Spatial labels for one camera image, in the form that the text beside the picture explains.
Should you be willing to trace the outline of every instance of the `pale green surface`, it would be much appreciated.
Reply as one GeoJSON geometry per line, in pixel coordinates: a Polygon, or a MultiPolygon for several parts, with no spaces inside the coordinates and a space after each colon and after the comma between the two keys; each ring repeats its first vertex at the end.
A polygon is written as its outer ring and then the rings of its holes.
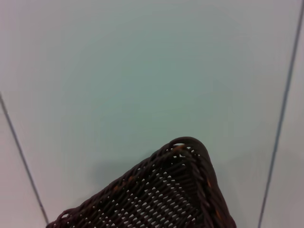
{"type": "Polygon", "coordinates": [[[11,5],[1,90],[50,219],[188,135],[257,227],[299,3],[11,5]]]}

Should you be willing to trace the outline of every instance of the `wicker basket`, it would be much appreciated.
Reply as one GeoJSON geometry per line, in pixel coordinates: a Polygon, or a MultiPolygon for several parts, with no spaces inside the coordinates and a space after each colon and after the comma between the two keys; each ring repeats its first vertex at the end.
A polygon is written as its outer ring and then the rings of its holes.
{"type": "Polygon", "coordinates": [[[191,137],[161,147],[47,228],[236,228],[205,146],[191,137]]]}

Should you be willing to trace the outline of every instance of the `woven pattern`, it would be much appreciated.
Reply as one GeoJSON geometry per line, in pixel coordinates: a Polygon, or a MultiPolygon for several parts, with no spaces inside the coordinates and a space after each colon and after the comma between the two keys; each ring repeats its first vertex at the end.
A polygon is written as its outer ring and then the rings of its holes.
{"type": "Polygon", "coordinates": [[[205,146],[171,141],[47,228],[236,228],[205,146]]]}

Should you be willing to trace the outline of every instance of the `tile grout line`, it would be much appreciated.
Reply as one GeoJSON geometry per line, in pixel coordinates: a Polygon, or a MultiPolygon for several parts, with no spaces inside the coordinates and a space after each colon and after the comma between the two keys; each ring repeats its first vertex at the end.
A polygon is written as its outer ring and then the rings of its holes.
{"type": "Polygon", "coordinates": [[[32,188],[33,188],[33,191],[34,191],[34,193],[35,193],[36,199],[37,199],[38,204],[39,204],[39,206],[40,206],[40,209],[41,209],[41,212],[42,212],[42,214],[43,214],[44,220],[45,220],[46,224],[48,224],[48,217],[47,217],[46,211],[44,210],[44,207],[43,207],[43,205],[42,205],[40,196],[39,196],[39,194],[38,194],[38,190],[37,190],[36,185],[35,185],[35,183],[34,183],[33,177],[32,177],[32,175],[31,175],[31,173],[30,173],[30,171],[29,171],[29,166],[28,166],[28,164],[27,164],[27,162],[26,162],[26,159],[25,159],[25,157],[24,157],[23,150],[22,150],[21,145],[20,145],[20,143],[19,143],[19,140],[18,140],[16,131],[15,131],[14,127],[13,127],[12,121],[11,121],[11,119],[10,119],[8,110],[7,110],[6,106],[5,106],[5,103],[4,103],[3,97],[1,96],[1,93],[0,93],[0,105],[1,105],[1,107],[2,107],[2,109],[3,109],[3,111],[4,111],[5,118],[6,118],[7,122],[8,122],[8,124],[9,124],[10,131],[11,131],[11,133],[12,133],[12,135],[13,135],[13,138],[14,138],[14,141],[15,141],[15,143],[16,143],[16,145],[17,145],[17,148],[18,148],[20,157],[21,157],[21,159],[22,159],[22,162],[23,162],[24,167],[25,167],[25,170],[26,170],[26,172],[27,172],[27,175],[28,175],[30,184],[31,184],[31,186],[32,186],[32,188]]]}
{"type": "Polygon", "coordinates": [[[293,45],[291,60],[290,60],[290,64],[289,64],[288,74],[287,74],[287,82],[286,82],[286,86],[285,86],[283,102],[282,102],[282,107],[281,107],[281,112],[280,112],[280,118],[279,118],[279,122],[278,122],[278,125],[277,125],[277,131],[276,131],[276,135],[275,135],[276,136],[275,137],[275,144],[274,144],[274,149],[273,149],[273,152],[272,152],[266,189],[265,189],[265,193],[264,193],[262,208],[261,208],[259,221],[258,221],[258,226],[257,226],[258,228],[261,228],[261,226],[262,226],[263,215],[264,215],[264,211],[265,211],[266,201],[267,201],[267,197],[268,197],[268,193],[269,193],[270,182],[271,182],[272,173],[273,173],[273,169],[274,169],[274,164],[275,164],[275,160],[276,160],[276,153],[277,153],[277,148],[278,148],[280,135],[281,135],[281,130],[282,130],[282,124],[283,124],[285,110],[286,110],[288,92],[289,92],[289,89],[290,89],[291,78],[292,78],[293,69],[294,69],[294,65],[295,65],[296,52],[297,52],[297,49],[298,49],[300,31],[301,31],[302,21],[303,21],[303,13],[304,13],[304,0],[302,0],[302,3],[301,3],[301,9],[300,9],[299,19],[298,19],[298,23],[297,23],[297,28],[296,28],[294,45],[293,45]]]}

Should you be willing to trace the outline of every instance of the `white tiled floor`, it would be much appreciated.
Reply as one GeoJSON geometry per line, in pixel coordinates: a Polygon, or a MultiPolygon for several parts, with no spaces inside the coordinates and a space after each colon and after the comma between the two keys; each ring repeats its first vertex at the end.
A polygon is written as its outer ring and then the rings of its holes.
{"type": "Polygon", "coordinates": [[[46,222],[1,106],[0,181],[0,227],[45,227],[46,222]]]}
{"type": "Polygon", "coordinates": [[[50,220],[190,135],[257,227],[300,0],[4,1],[0,89],[50,220]]]}
{"type": "Polygon", "coordinates": [[[300,228],[304,216],[304,27],[262,228],[300,228]]]}

